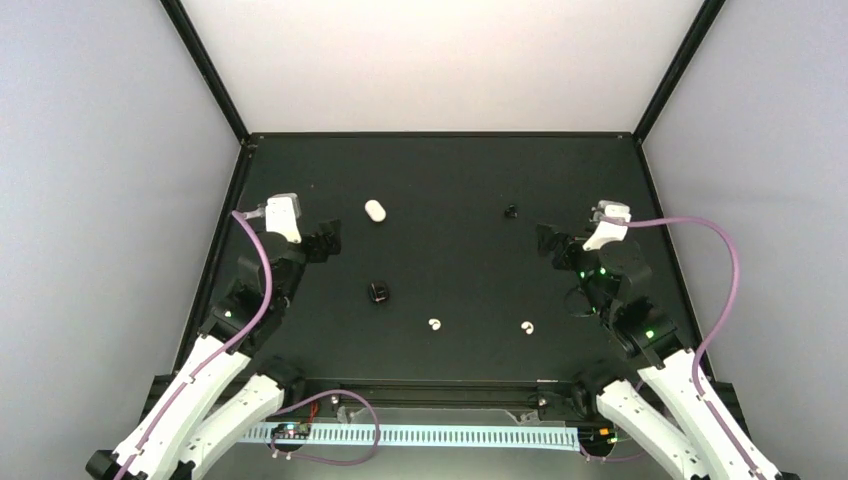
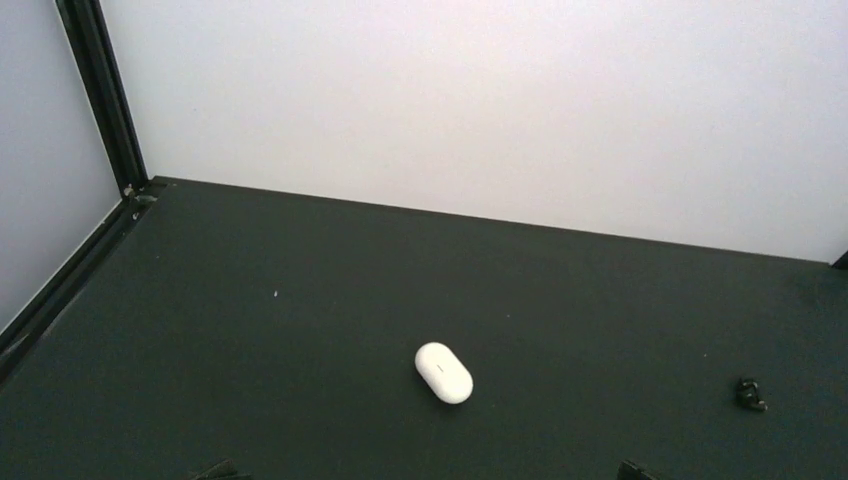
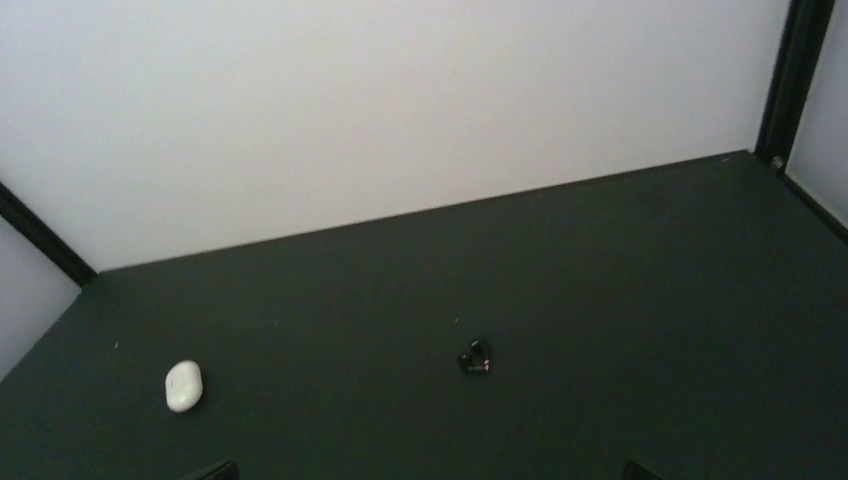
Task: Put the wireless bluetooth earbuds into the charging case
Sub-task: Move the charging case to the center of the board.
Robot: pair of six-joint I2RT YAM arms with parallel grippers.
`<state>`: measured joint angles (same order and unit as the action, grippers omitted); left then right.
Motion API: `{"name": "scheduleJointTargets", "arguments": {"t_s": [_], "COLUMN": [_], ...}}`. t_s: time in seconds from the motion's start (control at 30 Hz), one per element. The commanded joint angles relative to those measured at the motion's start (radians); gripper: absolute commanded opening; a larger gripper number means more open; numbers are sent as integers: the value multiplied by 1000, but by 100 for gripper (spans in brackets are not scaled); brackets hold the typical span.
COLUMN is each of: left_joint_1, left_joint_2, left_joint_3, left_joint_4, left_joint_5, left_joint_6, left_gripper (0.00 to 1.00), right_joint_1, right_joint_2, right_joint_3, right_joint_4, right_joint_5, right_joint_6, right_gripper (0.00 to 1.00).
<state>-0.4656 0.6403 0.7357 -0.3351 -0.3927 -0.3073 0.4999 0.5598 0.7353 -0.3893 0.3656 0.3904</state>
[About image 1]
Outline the white earbud charging case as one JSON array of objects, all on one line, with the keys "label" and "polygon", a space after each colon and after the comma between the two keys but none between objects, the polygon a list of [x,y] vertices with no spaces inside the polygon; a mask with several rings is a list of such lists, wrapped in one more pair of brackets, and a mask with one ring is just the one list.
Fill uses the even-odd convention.
[{"label": "white earbud charging case", "polygon": [[369,219],[375,223],[382,223],[387,218],[387,212],[383,205],[376,199],[368,200],[364,204],[364,210]]}]

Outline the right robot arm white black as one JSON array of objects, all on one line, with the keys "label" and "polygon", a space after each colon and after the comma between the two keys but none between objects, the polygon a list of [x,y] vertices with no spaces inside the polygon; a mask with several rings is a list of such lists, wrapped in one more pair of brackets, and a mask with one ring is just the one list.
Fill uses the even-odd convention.
[{"label": "right robot arm white black", "polygon": [[632,374],[665,407],[660,412],[615,370],[590,367],[569,392],[580,417],[602,417],[627,434],[676,479],[790,479],[751,441],[712,384],[695,350],[652,300],[653,271],[639,245],[601,223],[593,235],[536,227],[537,248],[554,269],[572,272],[576,290]]}]

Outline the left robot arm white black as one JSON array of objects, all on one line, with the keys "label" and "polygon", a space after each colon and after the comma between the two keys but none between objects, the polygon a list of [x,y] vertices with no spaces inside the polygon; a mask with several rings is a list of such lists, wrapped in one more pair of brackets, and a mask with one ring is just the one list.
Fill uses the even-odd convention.
[{"label": "left robot arm white black", "polygon": [[86,464],[94,479],[200,479],[254,424],[303,393],[301,369],[266,359],[224,404],[226,387],[281,326],[307,265],[341,251],[341,222],[320,223],[300,243],[266,228],[247,234],[256,259],[240,257],[238,273],[209,309],[179,373],[136,429]]}]

